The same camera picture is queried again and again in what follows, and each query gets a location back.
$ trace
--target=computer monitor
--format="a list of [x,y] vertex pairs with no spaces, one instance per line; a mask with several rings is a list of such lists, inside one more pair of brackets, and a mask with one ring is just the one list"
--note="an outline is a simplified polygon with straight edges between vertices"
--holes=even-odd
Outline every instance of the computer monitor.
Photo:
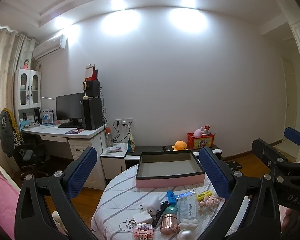
[[84,93],[77,93],[57,97],[57,120],[71,119],[71,123],[64,123],[69,128],[76,128],[82,123],[78,119],[82,119],[81,101]]

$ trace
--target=rose gold jar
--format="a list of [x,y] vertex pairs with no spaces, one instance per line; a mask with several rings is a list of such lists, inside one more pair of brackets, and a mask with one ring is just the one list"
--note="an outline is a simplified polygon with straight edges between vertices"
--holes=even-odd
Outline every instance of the rose gold jar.
[[178,219],[176,215],[166,214],[162,217],[160,232],[164,235],[172,235],[178,232]]

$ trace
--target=air conditioner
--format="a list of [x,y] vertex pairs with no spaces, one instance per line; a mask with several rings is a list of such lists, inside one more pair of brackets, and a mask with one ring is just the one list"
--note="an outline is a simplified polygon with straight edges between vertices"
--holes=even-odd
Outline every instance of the air conditioner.
[[45,56],[52,55],[66,48],[68,38],[65,35],[60,35],[47,40],[38,45],[33,52],[35,60],[40,60]]

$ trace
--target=orange plush toy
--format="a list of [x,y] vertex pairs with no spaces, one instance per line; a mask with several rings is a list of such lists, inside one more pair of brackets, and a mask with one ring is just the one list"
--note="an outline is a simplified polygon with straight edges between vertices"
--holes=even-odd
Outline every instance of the orange plush toy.
[[184,141],[177,141],[174,146],[172,146],[174,151],[181,151],[187,149],[187,144]]

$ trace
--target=pink plush toy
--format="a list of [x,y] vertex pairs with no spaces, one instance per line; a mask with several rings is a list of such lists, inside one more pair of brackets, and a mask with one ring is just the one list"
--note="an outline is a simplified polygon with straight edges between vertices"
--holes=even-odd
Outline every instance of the pink plush toy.
[[196,137],[196,138],[200,138],[203,134],[202,129],[203,129],[203,127],[200,127],[200,129],[195,130],[194,133],[193,133],[193,136]]
[[203,212],[204,207],[215,207],[223,201],[223,198],[216,197],[215,195],[205,196],[202,201],[199,202],[200,211]]

